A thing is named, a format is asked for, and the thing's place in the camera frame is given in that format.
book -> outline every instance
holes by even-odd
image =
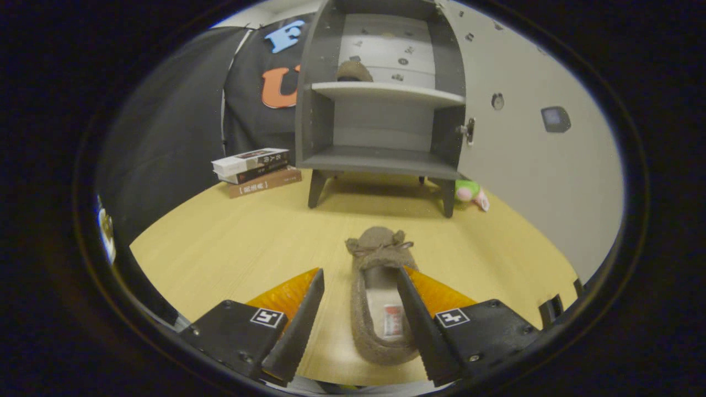
[[[216,172],[218,179],[223,182],[228,182],[231,184],[243,184],[245,182],[250,182],[255,178],[259,178],[269,172],[274,172],[286,168],[289,163],[284,162],[272,162],[269,165],[264,165],[262,167],[253,168],[252,170],[247,170],[233,175],[221,175]]]
[[[265,167],[274,162],[289,162],[289,150],[265,148],[212,161],[213,171],[230,177],[241,172]]]
[[[279,171],[263,175],[257,179],[253,179],[245,184],[231,185],[228,188],[230,198],[245,196],[246,194],[255,193],[257,191],[272,189],[287,184],[293,184],[301,181],[301,171],[291,165]]]

slipper label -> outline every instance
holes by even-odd
[[[401,336],[402,335],[402,317],[405,311],[401,305],[386,304],[385,305],[385,329],[384,336]]]

shelf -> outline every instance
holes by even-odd
[[[434,109],[466,105],[466,98],[429,88],[393,83],[368,83],[365,81],[332,81],[314,83],[311,89],[332,100],[341,98],[369,98],[398,102],[423,103]]]
[[[403,174],[441,179],[460,178],[454,167],[428,152],[363,146],[331,146],[298,162],[297,167],[330,171]]]

cabinet leg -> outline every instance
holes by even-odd
[[[309,208],[315,208],[318,204],[318,197],[326,185],[327,177],[323,172],[314,170],[311,172],[311,186],[309,187]]]
[[[430,178],[436,186],[441,190],[441,198],[443,199],[443,214],[447,218],[453,216],[453,206],[456,202],[456,181],[449,179]]]

green plush toy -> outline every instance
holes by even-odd
[[[476,182],[459,179],[456,181],[456,199],[463,203],[468,203],[473,201],[480,207],[483,211],[490,208],[490,203],[488,202],[488,196],[481,185]]]

